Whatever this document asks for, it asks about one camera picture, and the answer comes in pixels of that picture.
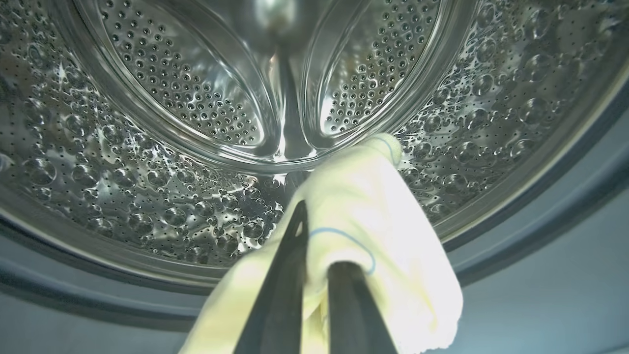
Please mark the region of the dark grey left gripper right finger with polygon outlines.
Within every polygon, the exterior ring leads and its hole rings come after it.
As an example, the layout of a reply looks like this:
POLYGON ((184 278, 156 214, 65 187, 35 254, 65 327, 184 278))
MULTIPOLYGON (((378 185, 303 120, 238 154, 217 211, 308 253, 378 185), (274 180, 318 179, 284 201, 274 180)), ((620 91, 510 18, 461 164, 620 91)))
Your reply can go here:
POLYGON ((359 265, 328 269, 331 354, 396 354, 398 351, 359 265))

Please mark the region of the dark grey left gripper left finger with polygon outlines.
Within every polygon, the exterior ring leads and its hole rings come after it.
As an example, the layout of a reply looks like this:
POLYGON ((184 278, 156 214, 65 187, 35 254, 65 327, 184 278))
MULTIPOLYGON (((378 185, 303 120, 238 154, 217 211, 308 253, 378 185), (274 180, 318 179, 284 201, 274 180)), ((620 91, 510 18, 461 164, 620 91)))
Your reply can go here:
POLYGON ((235 354, 300 353, 308 230, 307 207, 301 200, 234 347, 235 354))

